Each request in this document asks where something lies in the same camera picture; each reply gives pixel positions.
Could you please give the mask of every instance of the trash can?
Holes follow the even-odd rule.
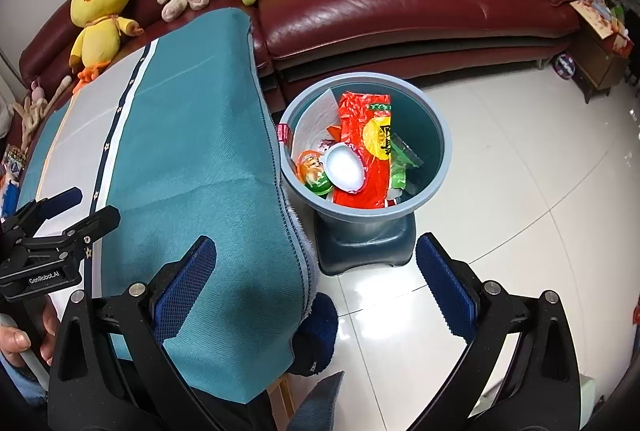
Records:
[[[300,116],[316,98],[331,89],[336,101],[345,91],[388,94],[391,97],[391,132],[397,134],[423,161],[406,170],[407,187],[398,205],[352,208],[313,194],[296,176],[290,142]],[[416,208],[438,191],[449,169],[451,135],[434,104],[408,82],[369,72],[335,75],[321,80],[297,96],[278,125],[280,161],[285,179],[315,210],[316,246],[321,270],[340,274],[359,265],[405,265],[416,241]]]

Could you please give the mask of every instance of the blue sleeve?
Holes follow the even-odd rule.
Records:
[[[46,402],[45,391],[42,386],[37,382],[31,382],[29,379],[22,376],[15,367],[6,361],[1,352],[0,363],[2,363],[2,367],[4,367],[6,372],[9,374],[9,377],[15,384],[15,387],[18,388],[18,391],[20,391],[24,400],[26,400],[29,405],[37,406]]]

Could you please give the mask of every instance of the sofa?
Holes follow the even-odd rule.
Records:
[[[578,29],[572,0],[210,0],[165,23],[156,0],[131,0],[123,16],[145,33],[125,38],[118,58],[180,28],[200,14],[237,7],[251,17],[254,55],[272,112],[282,111],[319,79],[368,70],[414,78],[470,66],[551,58],[567,48]],[[47,96],[69,73],[68,58],[79,29],[66,0],[20,57],[25,85],[40,76]],[[56,104],[68,100],[64,94]],[[8,135],[20,140],[19,118]]]

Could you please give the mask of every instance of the red plastic package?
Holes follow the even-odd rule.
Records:
[[[360,156],[365,180],[358,192],[335,188],[334,203],[355,208],[384,207],[389,187],[391,98],[346,91],[340,98],[338,113],[341,141]]]

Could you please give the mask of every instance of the floor tile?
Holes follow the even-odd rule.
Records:
[[[640,293],[640,141],[629,123],[596,169],[552,214],[575,273],[589,367],[608,395],[632,352]]]
[[[325,371],[313,377],[290,375],[294,406],[300,405],[318,381],[337,371],[344,371],[344,378],[335,406],[334,431],[385,431],[350,316],[338,321],[334,358]]]
[[[628,111],[628,86],[584,103],[572,80],[551,66],[468,82],[518,153],[551,207],[594,168],[607,152]]]
[[[348,270],[339,278],[350,313],[386,303],[426,285],[414,256],[404,267],[367,265]]]
[[[405,431],[465,349],[428,287],[352,314],[388,431]]]
[[[289,202],[291,203],[293,210],[298,215],[298,219],[302,224],[306,237],[311,240],[311,244],[315,248],[316,236],[314,233],[313,209],[309,207],[309,205],[306,205],[302,198],[295,194],[289,186],[285,187],[285,191],[287,192],[287,196],[289,197]],[[334,301],[336,310],[338,310],[339,316],[349,313],[338,276],[326,276],[320,272],[318,277],[318,291],[324,292],[331,297]]]
[[[427,88],[449,124],[452,159],[440,191],[416,211],[454,258],[472,261],[542,216],[546,204],[526,165],[466,84]]]
[[[551,214],[545,214],[471,267],[481,281],[493,279],[512,295],[537,298],[546,290],[558,293],[571,328],[578,369],[581,372],[587,369],[582,311],[574,274]]]

